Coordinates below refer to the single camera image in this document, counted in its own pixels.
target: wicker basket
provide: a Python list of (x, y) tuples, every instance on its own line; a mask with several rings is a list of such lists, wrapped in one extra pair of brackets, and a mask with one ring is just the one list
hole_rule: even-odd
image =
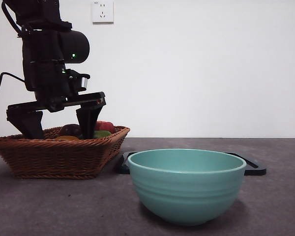
[(45, 129), (44, 140), (0, 137), (0, 155), (18, 178), (95, 178), (119, 152), (129, 128), (99, 139), (55, 140), (61, 127)]

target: teal bowl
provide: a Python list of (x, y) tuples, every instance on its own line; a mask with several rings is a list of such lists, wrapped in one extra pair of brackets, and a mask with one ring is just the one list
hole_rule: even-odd
[(200, 225), (225, 212), (236, 199), (246, 162), (198, 149), (156, 149), (128, 158), (141, 202), (178, 225)]

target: gray surface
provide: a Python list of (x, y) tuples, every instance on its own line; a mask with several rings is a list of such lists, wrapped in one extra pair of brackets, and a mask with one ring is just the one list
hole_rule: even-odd
[(295, 139), (135, 139), (121, 153), (153, 148), (231, 151), (267, 165), (245, 176), (238, 199), (222, 216), (196, 227), (150, 213), (118, 158), (92, 180), (15, 179), (0, 158), (0, 236), (295, 236)]

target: black robotic arm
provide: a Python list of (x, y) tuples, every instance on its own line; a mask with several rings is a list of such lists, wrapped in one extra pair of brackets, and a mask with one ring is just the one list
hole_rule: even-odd
[[(6, 9), (16, 15), (16, 23)], [(105, 94), (79, 95), (90, 76), (66, 69), (66, 63), (82, 63), (89, 56), (84, 34), (71, 30), (60, 18), (59, 0), (3, 0), (2, 9), (23, 41), (23, 72), (28, 91), (36, 101), (8, 106), (7, 120), (29, 139), (43, 139), (42, 111), (58, 112), (80, 105), (77, 117), (83, 137), (93, 137), (94, 126), (105, 102)]]

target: wall socket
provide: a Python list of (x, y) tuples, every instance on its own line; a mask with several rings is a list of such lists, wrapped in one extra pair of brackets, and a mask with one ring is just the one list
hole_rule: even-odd
[(92, 2), (92, 21), (97, 23), (114, 22), (114, 1), (95, 0)]

